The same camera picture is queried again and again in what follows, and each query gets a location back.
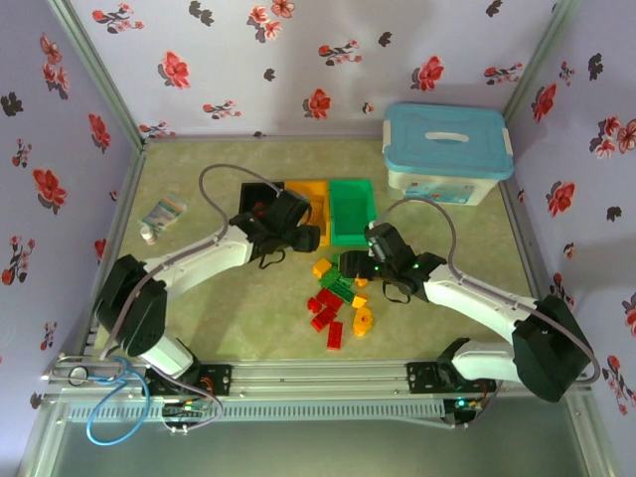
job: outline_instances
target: box handle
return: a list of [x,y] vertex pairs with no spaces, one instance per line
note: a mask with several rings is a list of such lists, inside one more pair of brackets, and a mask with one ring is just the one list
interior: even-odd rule
[[468,142],[468,136],[466,134],[458,134],[457,132],[427,132],[424,134],[424,137],[431,141],[448,139],[451,141]]

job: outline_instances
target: metal bracket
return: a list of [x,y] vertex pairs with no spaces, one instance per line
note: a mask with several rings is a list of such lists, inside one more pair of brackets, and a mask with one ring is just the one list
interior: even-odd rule
[[[178,389],[166,386],[165,380],[152,369],[146,373],[146,382],[151,396],[165,397],[183,394]],[[194,386],[215,396],[229,396],[231,383],[231,365],[201,365],[199,379]]]
[[465,381],[454,385],[444,378],[443,370],[435,362],[406,363],[406,380],[412,395],[479,393],[484,388],[493,393],[497,388],[493,380]]

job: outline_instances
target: red lego brick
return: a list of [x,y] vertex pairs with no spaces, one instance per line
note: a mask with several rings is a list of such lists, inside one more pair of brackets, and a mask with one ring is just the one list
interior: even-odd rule
[[324,303],[334,311],[338,311],[343,303],[342,298],[329,291],[327,288],[323,288],[322,290],[320,290],[320,292],[316,295],[316,298],[318,299],[318,301]]
[[336,318],[336,312],[331,308],[325,308],[311,320],[311,326],[314,327],[314,330],[320,332],[325,326],[331,323],[334,318]]
[[342,345],[342,323],[332,321],[329,325],[329,336],[327,337],[327,349],[339,350]]
[[313,313],[318,313],[322,308],[322,303],[318,301],[313,296],[307,300],[307,309],[312,311]]

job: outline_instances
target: white plastic container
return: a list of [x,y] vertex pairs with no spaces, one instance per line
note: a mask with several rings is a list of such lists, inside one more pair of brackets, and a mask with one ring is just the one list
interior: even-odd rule
[[514,170],[504,118],[491,109],[394,104],[383,152],[394,199],[476,206]]

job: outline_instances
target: green lego brick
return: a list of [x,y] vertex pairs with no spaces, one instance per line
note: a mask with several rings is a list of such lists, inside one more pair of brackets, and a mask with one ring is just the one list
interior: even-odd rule
[[338,282],[342,283],[343,285],[347,286],[347,288],[351,288],[351,285],[354,282],[353,278],[345,278],[344,276],[340,275],[340,277],[338,278]]
[[329,286],[328,289],[335,295],[341,297],[350,305],[353,303],[354,297],[356,296],[356,293],[352,289],[339,281],[334,282],[331,286]]
[[318,281],[320,282],[320,286],[322,286],[323,288],[329,288],[332,284],[338,281],[338,278],[340,278],[340,276],[340,272],[334,266],[331,267],[327,273],[322,275],[322,278]]

